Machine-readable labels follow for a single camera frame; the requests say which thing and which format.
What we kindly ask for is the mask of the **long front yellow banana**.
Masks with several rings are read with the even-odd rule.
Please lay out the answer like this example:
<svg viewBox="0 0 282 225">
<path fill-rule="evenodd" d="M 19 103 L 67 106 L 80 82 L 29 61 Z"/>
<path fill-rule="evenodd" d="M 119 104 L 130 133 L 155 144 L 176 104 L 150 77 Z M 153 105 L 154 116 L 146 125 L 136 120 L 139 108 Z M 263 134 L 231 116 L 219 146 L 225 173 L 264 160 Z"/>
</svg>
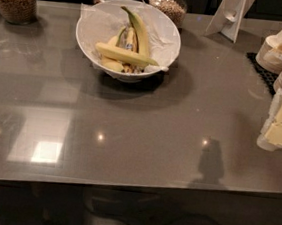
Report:
<svg viewBox="0 0 282 225">
<path fill-rule="evenodd" d="M 99 42 L 95 44 L 95 47 L 101 55 L 117 61 L 134 64 L 134 66 L 141 66 L 143 68 L 148 65 L 158 66 L 158 63 L 150 57 L 116 47 L 115 45 Z"/>
</svg>

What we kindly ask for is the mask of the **tall curved yellow banana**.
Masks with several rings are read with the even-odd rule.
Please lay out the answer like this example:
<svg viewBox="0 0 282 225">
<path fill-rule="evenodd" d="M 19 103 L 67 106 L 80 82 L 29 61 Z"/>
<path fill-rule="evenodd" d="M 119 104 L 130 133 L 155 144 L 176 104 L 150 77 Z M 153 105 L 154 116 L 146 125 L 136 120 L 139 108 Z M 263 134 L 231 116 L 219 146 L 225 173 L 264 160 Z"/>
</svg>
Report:
<svg viewBox="0 0 282 225">
<path fill-rule="evenodd" d="M 149 47 L 149 37 L 147 34 L 147 28 L 143 21 L 143 19 L 135 12 L 132 12 L 126 6 L 122 6 L 122 9 L 127 13 L 129 17 L 130 24 L 134 27 L 136 35 L 137 35 L 137 43 L 138 43 L 138 53 L 142 54 L 146 57 L 150 56 L 150 47 Z"/>
</svg>

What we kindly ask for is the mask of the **small middle banana with sticker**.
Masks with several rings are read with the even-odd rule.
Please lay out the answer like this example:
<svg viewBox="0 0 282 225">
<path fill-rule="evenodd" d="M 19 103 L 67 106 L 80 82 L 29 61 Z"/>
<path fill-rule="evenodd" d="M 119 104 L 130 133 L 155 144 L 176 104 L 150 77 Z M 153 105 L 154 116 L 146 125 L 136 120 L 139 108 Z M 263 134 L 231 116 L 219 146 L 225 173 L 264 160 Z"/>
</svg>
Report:
<svg viewBox="0 0 282 225">
<path fill-rule="evenodd" d="M 133 27 L 130 27 L 127 30 L 127 40 L 125 43 L 125 48 L 129 51 L 135 50 L 135 30 Z"/>
</svg>

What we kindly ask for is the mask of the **lower left yellow banana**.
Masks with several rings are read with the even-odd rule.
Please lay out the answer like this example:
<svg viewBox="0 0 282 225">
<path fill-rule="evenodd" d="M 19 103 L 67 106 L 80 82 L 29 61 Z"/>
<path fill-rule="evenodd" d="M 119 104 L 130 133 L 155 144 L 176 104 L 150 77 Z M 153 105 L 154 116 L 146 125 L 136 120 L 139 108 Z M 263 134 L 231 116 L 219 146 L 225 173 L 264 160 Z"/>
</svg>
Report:
<svg viewBox="0 0 282 225">
<path fill-rule="evenodd" d="M 101 64 L 110 70 L 114 70 L 115 72 L 123 71 L 124 67 L 123 64 L 120 62 L 115 61 L 114 59 L 106 58 L 103 56 L 101 58 Z"/>
</svg>

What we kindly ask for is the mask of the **black rubber mat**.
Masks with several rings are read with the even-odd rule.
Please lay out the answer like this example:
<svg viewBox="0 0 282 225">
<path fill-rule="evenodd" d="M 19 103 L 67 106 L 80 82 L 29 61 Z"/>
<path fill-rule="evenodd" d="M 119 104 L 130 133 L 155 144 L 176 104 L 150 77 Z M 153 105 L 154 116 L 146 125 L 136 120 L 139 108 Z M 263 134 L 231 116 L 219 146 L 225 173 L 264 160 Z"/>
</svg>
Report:
<svg viewBox="0 0 282 225">
<path fill-rule="evenodd" d="M 256 53 L 247 53 L 246 58 L 249 60 L 249 62 L 253 65 L 253 68 L 257 72 L 257 74 L 260 76 L 262 81 L 265 83 L 265 86 L 267 87 L 267 90 L 271 94 L 271 96 L 274 96 L 276 91 L 274 90 L 274 82 L 277 79 L 278 75 L 276 73 L 268 72 L 268 70 L 262 68 L 256 61 L 257 54 Z"/>
</svg>

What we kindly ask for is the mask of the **stack of white paper cups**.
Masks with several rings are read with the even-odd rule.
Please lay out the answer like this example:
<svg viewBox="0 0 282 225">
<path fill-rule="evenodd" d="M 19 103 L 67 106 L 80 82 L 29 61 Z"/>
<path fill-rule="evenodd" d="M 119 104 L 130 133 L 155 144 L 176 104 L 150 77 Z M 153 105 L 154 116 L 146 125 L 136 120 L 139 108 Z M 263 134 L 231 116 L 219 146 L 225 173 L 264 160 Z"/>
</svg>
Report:
<svg viewBox="0 0 282 225">
<path fill-rule="evenodd" d="M 258 64 L 268 72 L 280 74 L 282 71 L 282 30 L 265 38 L 255 57 Z"/>
</svg>

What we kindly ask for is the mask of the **white folded card stand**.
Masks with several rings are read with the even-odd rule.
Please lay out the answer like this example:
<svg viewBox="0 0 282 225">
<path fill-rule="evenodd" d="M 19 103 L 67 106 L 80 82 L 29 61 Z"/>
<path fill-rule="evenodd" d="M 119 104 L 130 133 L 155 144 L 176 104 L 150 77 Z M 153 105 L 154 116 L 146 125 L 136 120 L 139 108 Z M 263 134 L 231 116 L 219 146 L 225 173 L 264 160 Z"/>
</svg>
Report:
<svg viewBox="0 0 282 225">
<path fill-rule="evenodd" d="M 255 0 L 222 0 L 205 30 L 205 35 L 221 33 L 235 43 L 241 22 Z"/>
</svg>

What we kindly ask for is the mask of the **right glass jar of grains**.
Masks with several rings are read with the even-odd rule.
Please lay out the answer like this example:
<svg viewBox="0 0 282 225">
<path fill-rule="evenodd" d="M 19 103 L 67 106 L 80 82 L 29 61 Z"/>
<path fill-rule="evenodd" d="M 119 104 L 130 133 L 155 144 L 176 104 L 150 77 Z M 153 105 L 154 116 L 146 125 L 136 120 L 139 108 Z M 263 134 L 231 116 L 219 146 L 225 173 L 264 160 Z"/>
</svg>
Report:
<svg viewBox="0 0 282 225">
<path fill-rule="evenodd" d="M 162 11 L 177 28 L 183 24 L 184 17 L 187 13 L 187 3 L 185 0 L 148 0 L 149 5 Z"/>
</svg>

